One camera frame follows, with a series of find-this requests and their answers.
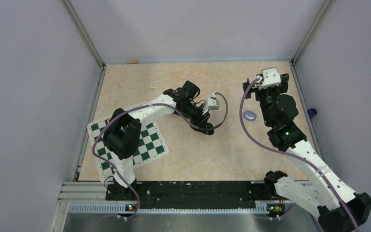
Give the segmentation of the lavender earbud charging case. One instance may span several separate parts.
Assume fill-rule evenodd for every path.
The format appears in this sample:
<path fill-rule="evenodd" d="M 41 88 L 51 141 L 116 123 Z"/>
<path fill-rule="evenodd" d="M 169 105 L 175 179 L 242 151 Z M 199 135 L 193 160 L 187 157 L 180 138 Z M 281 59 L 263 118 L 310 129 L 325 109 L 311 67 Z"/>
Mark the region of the lavender earbud charging case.
<path fill-rule="evenodd" d="M 257 118 L 257 115 L 255 112 L 253 111 L 250 111 L 250 110 L 246 110 L 244 111 L 243 113 L 243 117 L 248 120 L 248 121 L 255 121 L 256 118 Z"/>

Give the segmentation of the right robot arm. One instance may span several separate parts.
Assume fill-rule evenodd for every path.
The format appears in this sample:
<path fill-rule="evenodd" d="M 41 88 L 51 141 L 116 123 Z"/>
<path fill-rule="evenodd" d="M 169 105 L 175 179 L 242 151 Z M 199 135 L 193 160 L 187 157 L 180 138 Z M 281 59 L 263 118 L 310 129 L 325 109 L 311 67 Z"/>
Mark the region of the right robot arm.
<path fill-rule="evenodd" d="M 287 157 L 312 187 L 306 187 L 282 171 L 268 172 L 264 193 L 270 199 L 286 198 L 306 210 L 325 232 L 358 232 L 371 211 L 371 196 L 345 184 L 314 150 L 294 119 L 295 99 L 287 94 L 288 74 L 259 74 L 243 83 L 243 100 L 259 102 L 272 144 L 269 151 Z"/>

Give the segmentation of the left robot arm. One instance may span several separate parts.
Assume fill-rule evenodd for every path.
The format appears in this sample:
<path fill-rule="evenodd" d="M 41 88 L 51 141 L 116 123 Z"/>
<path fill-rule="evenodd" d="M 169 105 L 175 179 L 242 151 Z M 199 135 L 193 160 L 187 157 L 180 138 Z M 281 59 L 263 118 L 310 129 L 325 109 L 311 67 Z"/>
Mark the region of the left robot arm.
<path fill-rule="evenodd" d="M 219 101 L 213 94 L 202 105 L 197 105 L 194 98 L 200 89 L 190 81 L 182 87 L 167 89 L 156 99 L 142 105 L 141 109 L 127 110 L 118 108 L 111 118 L 111 125 L 105 130 L 102 141 L 114 154 L 114 183 L 118 185 L 117 194 L 124 200 L 134 197 L 133 185 L 136 177 L 133 168 L 133 155 L 140 144 L 141 131 L 157 119 L 170 115 L 183 115 L 191 123 L 191 128 L 206 135 L 214 133 L 214 126 L 208 122 L 210 110 L 219 108 Z"/>

